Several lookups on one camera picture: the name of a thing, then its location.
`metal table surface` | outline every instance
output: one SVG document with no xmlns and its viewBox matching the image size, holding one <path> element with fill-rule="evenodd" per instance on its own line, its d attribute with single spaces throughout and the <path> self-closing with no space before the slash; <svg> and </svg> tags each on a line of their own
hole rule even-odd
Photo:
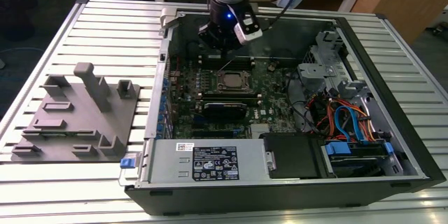
<svg viewBox="0 0 448 224">
<path fill-rule="evenodd" d="M 0 123 L 0 162 L 4 162 L 0 165 L 0 222 L 326 223 L 331 219 L 332 223 L 447 223 L 448 183 L 414 194 L 395 195 L 367 207 L 160 217 L 147 215 L 127 197 L 122 185 L 134 183 L 136 171 L 122 172 L 118 163 L 8 164 L 12 145 L 22 138 L 20 129 L 28 126 L 46 95 L 39 87 L 46 75 L 67 74 L 70 81 L 79 82 L 74 67 L 80 61 L 96 65 L 95 74 L 104 75 L 108 83 L 126 77 L 143 87 L 128 146 L 128 152 L 142 151 L 162 42 L 159 17 L 162 8 L 168 5 L 206 9 L 206 5 L 115 0 L 90 0 L 87 4 L 75 5 Z M 279 10 L 262 8 L 260 11 Z M 372 14 L 310 10 L 291 13 L 347 18 L 448 176 L 448 94 L 388 21 Z"/>
</svg>

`black cable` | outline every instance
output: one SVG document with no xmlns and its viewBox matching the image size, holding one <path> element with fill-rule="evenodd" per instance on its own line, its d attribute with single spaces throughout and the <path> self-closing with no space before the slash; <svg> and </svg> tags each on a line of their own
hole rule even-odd
<svg viewBox="0 0 448 224">
<path fill-rule="evenodd" d="M 306 113 L 304 113 L 304 115 L 303 115 L 306 118 L 307 118 L 307 114 L 308 114 L 308 113 L 310 113 L 310 110 L 307 110 Z M 307 124 L 303 124 L 302 132 L 306 130 L 306 127 L 307 127 Z"/>
<path fill-rule="evenodd" d="M 276 23 L 276 21 L 282 18 L 282 16 L 283 16 L 284 13 L 287 12 L 287 9 L 290 8 L 290 6 L 291 6 L 291 4 L 292 4 L 292 1 L 294 1 L 294 0 L 290 0 L 290 1 L 288 1 L 288 4 L 287 4 L 286 8 L 282 10 L 282 12 L 280 12 L 280 13 L 278 14 L 278 16 L 274 18 L 274 20 L 272 20 L 272 22 L 271 22 L 268 28 L 266 28 L 263 31 L 267 31 L 267 30 L 270 30 L 270 29 L 272 28 L 274 23 Z"/>
<path fill-rule="evenodd" d="M 296 103 L 307 103 L 307 101 L 295 101 L 291 105 L 295 105 Z"/>
<path fill-rule="evenodd" d="M 295 108 L 295 103 L 300 102 L 300 101 L 296 101 L 294 103 L 291 103 L 291 100 L 290 100 L 290 95 L 288 95 L 288 90 L 290 90 L 290 85 L 291 85 L 291 80 L 292 80 L 292 75 L 298 72 L 298 70 L 292 71 L 291 73 L 291 76 L 288 78 L 288 83 L 287 83 L 287 102 L 292 108 L 292 110 L 295 111 L 295 113 L 304 119 L 304 121 L 307 122 L 307 124 L 310 125 L 311 129 L 314 130 L 314 132 L 322 136 L 326 136 L 327 135 L 324 133 L 320 132 L 320 130 L 316 128 L 315 124 L 308 120 L 308 118 L 306 117 L 304 114 L 300 113 L 300 111 Z"/>
</svg>

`metal bracket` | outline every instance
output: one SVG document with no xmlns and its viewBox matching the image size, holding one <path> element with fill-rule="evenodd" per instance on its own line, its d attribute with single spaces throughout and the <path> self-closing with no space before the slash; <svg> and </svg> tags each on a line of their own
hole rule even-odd
<svg viewBox="0 0 448 224">
<path fill-rule="evenodd" d="M 342 81 L 338 85 L 338 90 L 344 99 L 351 99 L 364 87 L 367 87 L 364 81 Z"/>
<path fill-rule="evenodd" d="M 162 9 L 160 14 L 160 26 L 163 29 L 167 29 L 172 27 L 174 25 L 178 25 L 178 8 L 175 7 L 166 7 Z"/>
<path fill-rule="evenodd" d="M 331 67 L 323 66 L 316 63 L 303 63 L 299 64 L 300 76 L 304 78 L 318 78 L 336 76 L 335 71 Z"/>
<path fill-rule="evenodd" d="M 331 161 L 330 161 L 330 157 L 328 157 L 328 152 L 327 152 L 327 149 L 326 149 L 326 146 L 323 145 L 320 147 L 322 149 L 322 152 L 323 152 L 323 156 L 324 156 L 324 161 L 326 161 L 326 166 L 327 166 L 327 170 L 328 170 L 328 173 L 335 173 L 334 171 L 334 167 L 331 166 Z"/>
<path fill-rule="evenodd" d="M 342 36 L 335 31 L 324 31 L 323 33 L 319 33 L 319 35 L 316 36 L 316 41 L 319 47 L 327 47 L 336 51 L 339 51 L 339 49 L 344 45 Z"/>
</svg>

